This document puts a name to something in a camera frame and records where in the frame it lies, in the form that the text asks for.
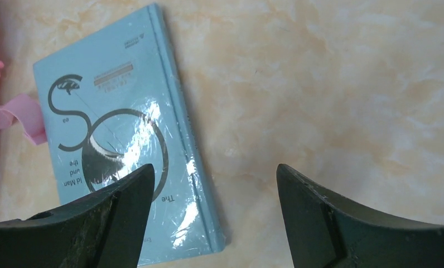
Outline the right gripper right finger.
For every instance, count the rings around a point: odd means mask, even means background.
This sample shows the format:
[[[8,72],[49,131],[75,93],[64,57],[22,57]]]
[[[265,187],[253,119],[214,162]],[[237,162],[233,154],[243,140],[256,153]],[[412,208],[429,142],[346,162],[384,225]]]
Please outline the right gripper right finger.
[[[295,267],[444,267],[444,226],[355,202],[286,164],[276,171]]]

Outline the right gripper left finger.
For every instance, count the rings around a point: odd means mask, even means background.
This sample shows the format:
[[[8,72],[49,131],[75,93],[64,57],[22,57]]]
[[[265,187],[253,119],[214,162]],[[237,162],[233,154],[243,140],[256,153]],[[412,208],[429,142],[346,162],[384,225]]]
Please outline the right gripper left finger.
[[[136,267],[154,184],[145,164],[73,202],[0,222],[0,267]]]

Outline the light blue book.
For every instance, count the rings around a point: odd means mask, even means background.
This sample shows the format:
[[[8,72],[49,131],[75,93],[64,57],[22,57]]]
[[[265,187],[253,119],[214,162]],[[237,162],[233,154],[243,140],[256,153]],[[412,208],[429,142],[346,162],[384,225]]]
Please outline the light blue book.
[[[33,72],[61,204],[152,164],[138,263],[225,248],[159,5],[39,60]]]

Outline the pink student backpack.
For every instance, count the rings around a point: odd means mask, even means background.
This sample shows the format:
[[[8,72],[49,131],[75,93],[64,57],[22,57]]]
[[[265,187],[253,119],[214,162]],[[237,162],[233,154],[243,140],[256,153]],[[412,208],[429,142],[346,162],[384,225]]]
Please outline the pink student backpack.
[[[10,127],[14,121],[22,125],[24,136],[34,145],[47,142],[40,105],[29,95],[19,94],[0,106],[0,130]]]

